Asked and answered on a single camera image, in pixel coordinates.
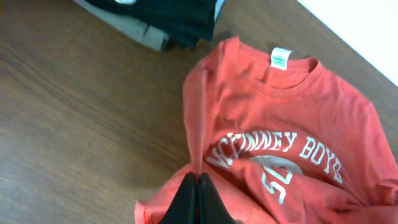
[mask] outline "black cloth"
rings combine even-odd
[[[86,1],[161,29],[182,47],[194,47],[200,38],[211,40],[213,37],[216,0],[138,0],[133,5],[115,0]]]

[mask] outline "wooden floor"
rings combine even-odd
[[[318,57],[376,105],[398,156],[398,88],[296,1],[227,0],[213,42],[166,53],[71,1],[1,4],[0,223],[134,223],[188,161],[187,73],[232,35]]]

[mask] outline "gray cloth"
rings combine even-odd
[[[161,51],[165,49],[170,40],[169,35],[164,31],[150,26],[145,22],[141,22],[138,19],[113,14],[95,7],[85,0],[75,0],[75,2],[118,31],[146,47]]]

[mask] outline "black object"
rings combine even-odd
[[[133,5],[115,0],[86,1],[163,30],[182,47],[194,47],[199,38],[211,40],[213,37],[216,0],[138,0]]]
[[[185,175],[159,224],[234,224],[208,174]]]

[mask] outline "red t-shirt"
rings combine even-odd
[[[183,87],[192,162],[147,203],[157,223],[184,175],[210,175],[243,223],[398,223],[398,168],[369,100],[315,58],[270,56],[235,37]]]

